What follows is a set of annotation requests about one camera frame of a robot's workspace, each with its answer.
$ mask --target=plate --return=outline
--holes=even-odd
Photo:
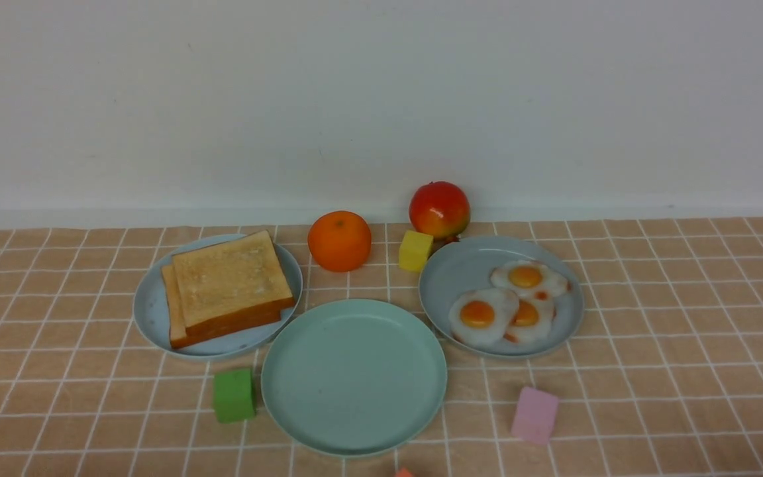
[[[446,359],[432,330],[374,299],[306,311],[279,333],[261,395],[285,434],[316,452],[358,458],[410,441],[446,393]]]
[[[161,277],[161,266],[170,265],[174,254],[222,244],[222,242],[237,240],[242,237],[245,237],[243,233],[233,233],[233,235],[201,238],[176,248],[172,253],[155,262],[152,268],[149,268],[137,286],[133,305],[134,323],[136,323],[143,338],[173,356],[190,360],[223,360],[258,348],[284,328],[287,320],[296,310],[296,306],[282,310],[281,321],[278,323],[237,331],[231,335],[209,339],[209,341],[203,341],[179,350],[173,350],[170,346],[170,311],[167,306],[167,290],[164,287],[164,279]],[[279,244],[274,245],[279,262],[281,262],[281,270],[287,278],[287,284],[290,285],[293,296],[296,297],[296,303],[299,304],[303,287],[302,269],[299,268],[296,258],[286,248]]]
[[[448,312],[461,293],[491,287],[490,272],[511,260],[538,260],[564,275],[572,284],[569,293],[555,299],[558,314],[547,339],[527,345],[503,339],[490,347],[475,348],[452,339]],[[572,269],[545,248],[518,238],[470,237],[445,245],[435,252],[420,274],[420,302],[429,320],[449,341],[482,356],[519,359],[541,356],[575,335],[582,324],[585,299]]]

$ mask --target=toast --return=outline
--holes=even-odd
[[[267,230],[175,254],[172,266],[191,336],[238,321],[257,323],[258,317],[296,305]]]
[[[176,271],[172,265],[165,265],[161,267],[161,276],[164,278],[164,286],[167,289],[167,305],[170,308],[170,347],[174,350],[230,335],[243,329],[277,323],[281,320],[281,311],[268,311],[256,317],[236,320],[225,324],[223,327],[209,329],[200,335],[188,335],[184,326],[184,316],[181,312],[181,297],[178,291],[178,281],[176,281]]]

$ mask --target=green cube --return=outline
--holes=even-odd
[[[236,369],[215,374],[214,412],[217,421],[221,423],[234,423],[255,417],[251,369]]]

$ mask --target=wall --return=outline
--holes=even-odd
[[[403,217],[439,179],[763,212],[763,2],[0,2],[0,223]]]

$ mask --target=apple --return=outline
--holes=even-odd
[[[470,225],[470,202],[460,187],[450,182],[429,182],[418,188],[408,208],[411,225],[437,241],[457,242]]]

